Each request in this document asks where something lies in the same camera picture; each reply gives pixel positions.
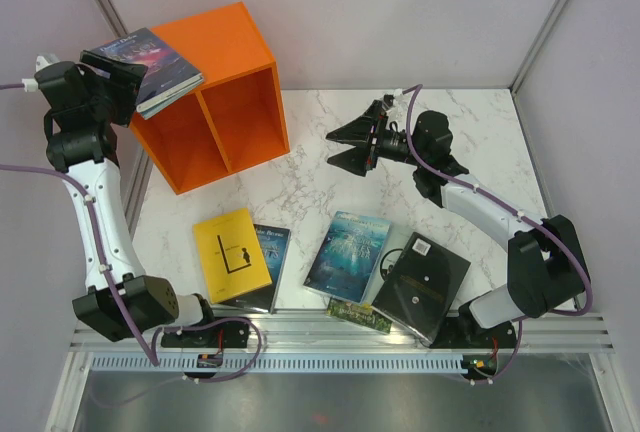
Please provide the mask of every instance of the marble surface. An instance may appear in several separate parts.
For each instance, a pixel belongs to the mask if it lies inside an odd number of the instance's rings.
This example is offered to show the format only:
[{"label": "marble surface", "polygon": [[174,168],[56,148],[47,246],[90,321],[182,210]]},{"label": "marble surface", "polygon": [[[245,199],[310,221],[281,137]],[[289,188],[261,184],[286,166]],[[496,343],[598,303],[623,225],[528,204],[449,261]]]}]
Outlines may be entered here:
[{"label": "marble surface", "polygon": [[[168,278],[179,294],[207,296],[192,226],[248,207],[255,222],[292,230],[277,308],[326,308],[327,299],[302,282],[338,210],[410,226],[469,260],[454,307],[504,284],[506,253],[471,223],[423,199],[412,167],[380,160],[362,178],[326,163],[346,148],[326,141],[326,133],[362,114],[382,93],[283,91],[291,153],[180,196],[154,168],[134,238],[147,273]],[[424,90],[414,117],[425,108],[449,117],[458,162],[503,197],[545,213],[508,90]]]}]

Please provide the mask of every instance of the yellow book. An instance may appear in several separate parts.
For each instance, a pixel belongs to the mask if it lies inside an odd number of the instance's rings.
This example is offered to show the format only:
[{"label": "yellow book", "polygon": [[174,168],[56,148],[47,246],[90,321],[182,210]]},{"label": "yellow book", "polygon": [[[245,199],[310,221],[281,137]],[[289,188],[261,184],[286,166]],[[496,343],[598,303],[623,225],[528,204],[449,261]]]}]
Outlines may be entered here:
[{"label": "yellow book", "polygon": [[271,284],[248,209],[196,224],[193,233],[212,303]]}]

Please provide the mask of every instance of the vent grille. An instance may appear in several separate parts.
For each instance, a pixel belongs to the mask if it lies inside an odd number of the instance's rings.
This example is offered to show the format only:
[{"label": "vent grille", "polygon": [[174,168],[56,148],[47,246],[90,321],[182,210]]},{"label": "vent grille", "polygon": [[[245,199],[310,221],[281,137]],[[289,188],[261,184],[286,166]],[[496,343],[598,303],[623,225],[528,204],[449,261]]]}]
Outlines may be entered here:
[{"label": "vent grille", "polygon": [[[251,359],[249,353],[225,353],[220,372],[233,372]],[[160,366],[154,367],[142,353],[96,353],[94,371],[158,371],[207,372],[214,369],[198,367],[198,354],[163,353]],[[438,354],[261,354],[249,370],[253,373],[341,373],[341,374],[424,374],[464,373],[462,355]]]}]

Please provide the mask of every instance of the black graphic on yellow book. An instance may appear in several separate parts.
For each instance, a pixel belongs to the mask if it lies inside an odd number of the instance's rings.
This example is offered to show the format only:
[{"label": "black graphic on yellow book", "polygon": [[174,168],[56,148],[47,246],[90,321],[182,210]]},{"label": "black graphic on yellow book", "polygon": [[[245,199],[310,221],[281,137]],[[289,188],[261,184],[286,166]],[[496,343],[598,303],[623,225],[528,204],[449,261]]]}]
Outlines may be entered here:
[{"label": "black graphic on yellow book", "polygon": [[235,269],[229,268],[229,260],[227,259],[227,254],[224,251],[224,245],[222,245],[222,237],[218,236],[218,244],[220,245],[220,253],[222,254],[222,260],[224,260],[224,267],[227,269],[227,274],[231,274],[232,272],[237,272],[242,269],[246,269],[247,267],[251,267],[251,255],[247,252],[246,247],[242,247],[242,258],[244,259],[244,265],[240,267],[236,267]]}]

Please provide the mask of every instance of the book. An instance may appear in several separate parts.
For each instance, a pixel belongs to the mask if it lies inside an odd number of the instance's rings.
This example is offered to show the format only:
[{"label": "book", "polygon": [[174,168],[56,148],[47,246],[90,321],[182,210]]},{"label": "book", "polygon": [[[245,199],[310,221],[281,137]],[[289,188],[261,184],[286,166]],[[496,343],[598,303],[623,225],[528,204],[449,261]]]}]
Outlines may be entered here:
[{"label": "book", "polygon": [[209,299],[216,304],[271,284],[249,210],[193,226]]},{"label": "book", "polygon": [[371,305],[405,245],[409,242],[411,234],[413,230],[409,227],[392,224],[380,257],[373,267],[371,282],[362,305],[332,297],[327,307],[327,315],[388,334],[391,331],[391,320],[376,312]]},{"label": "book", "polygon": [[385,219],[337,212],[304,285],[360,304],[390,225]]},{"label": "book", "polygon": [[273,312],[280,285],[280,274],[282,273],[284,259],[289,248],[291,231],[260,224],[255,224],[254,228],[258,236],[258,242],[260,242],[262,255],[269,269],[271,285],[227,300],[222,304],[254,312]]},{"label": "book", "polygon": [[119,62],[148,67],[136,100],[136,111],[145,119],[204,81],[198,69],[147,28],[96,47],[92,52]]},{"label": "book", "polygon": [[373,309],[432,343],[469,262],[413,233],[373,301]]}]

